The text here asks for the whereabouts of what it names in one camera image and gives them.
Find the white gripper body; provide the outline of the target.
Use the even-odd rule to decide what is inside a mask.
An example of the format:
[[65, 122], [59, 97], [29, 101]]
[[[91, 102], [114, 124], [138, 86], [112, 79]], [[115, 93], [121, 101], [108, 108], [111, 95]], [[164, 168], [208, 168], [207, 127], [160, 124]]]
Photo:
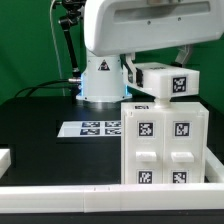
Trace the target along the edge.
[[224, 35], [224, 0], [87, 0], [84, 40], [97, 56], [190, 45]]

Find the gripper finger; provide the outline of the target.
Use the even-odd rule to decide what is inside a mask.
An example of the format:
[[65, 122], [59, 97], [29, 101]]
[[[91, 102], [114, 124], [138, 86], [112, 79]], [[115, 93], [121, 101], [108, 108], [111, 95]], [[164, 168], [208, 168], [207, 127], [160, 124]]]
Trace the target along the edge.
[[192, 45], [183, 45], [179, 48], [179, 53], [175, 59], [175, 62], [181, 66], [185, 66], [191, 57], [193, 52]]
[[133, 87], [143, 87], [143, 72], [137, 68], [133, 61], [135, 60], [135, 54], [129, 53], [125, 55], [125, 66], [128, 70], [127, 82]]

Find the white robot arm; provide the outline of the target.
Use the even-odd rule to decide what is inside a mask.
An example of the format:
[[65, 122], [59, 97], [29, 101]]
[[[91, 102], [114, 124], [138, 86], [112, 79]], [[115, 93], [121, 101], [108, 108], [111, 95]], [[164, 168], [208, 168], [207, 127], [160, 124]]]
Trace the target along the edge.
[[160, 63], [133, 62], [137, 52], [191, 46], [224, 35], [224, 0], [87, 0], [84, 41], [87, 68], [80, 98], [91, 103], [127, 99], [127, 87], [158, 100], [196, 95], [199, 73]]

